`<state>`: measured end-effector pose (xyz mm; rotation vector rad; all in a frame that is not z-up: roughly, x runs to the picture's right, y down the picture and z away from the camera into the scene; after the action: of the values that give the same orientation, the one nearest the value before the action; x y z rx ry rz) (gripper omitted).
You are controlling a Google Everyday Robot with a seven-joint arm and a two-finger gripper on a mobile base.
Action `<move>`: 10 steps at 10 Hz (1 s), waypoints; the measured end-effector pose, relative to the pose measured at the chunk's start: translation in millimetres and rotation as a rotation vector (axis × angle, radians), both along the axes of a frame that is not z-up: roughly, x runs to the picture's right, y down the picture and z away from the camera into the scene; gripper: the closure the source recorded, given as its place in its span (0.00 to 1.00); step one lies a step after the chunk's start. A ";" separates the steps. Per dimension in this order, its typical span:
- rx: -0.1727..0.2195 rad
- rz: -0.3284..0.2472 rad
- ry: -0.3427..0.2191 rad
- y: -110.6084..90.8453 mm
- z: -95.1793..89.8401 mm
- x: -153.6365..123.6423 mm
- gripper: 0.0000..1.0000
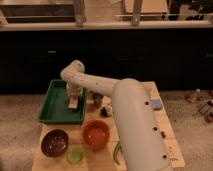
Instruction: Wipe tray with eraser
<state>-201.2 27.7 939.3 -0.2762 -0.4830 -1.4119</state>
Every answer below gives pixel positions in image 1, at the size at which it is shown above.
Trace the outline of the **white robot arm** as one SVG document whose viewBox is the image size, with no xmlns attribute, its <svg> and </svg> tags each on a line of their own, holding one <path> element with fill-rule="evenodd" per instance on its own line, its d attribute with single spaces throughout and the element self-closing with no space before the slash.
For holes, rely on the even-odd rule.
<svg viewBox="0 0 213 171">
<path fill-rule="evenodd" d="M 111 98 L 127 171 L 173 171 L 169 154 L 155 117 L 150 95 L 132 78 L 113 79 L 82 72 L 84 64 L 74 60 L 60 77 Z"/>
</svg>

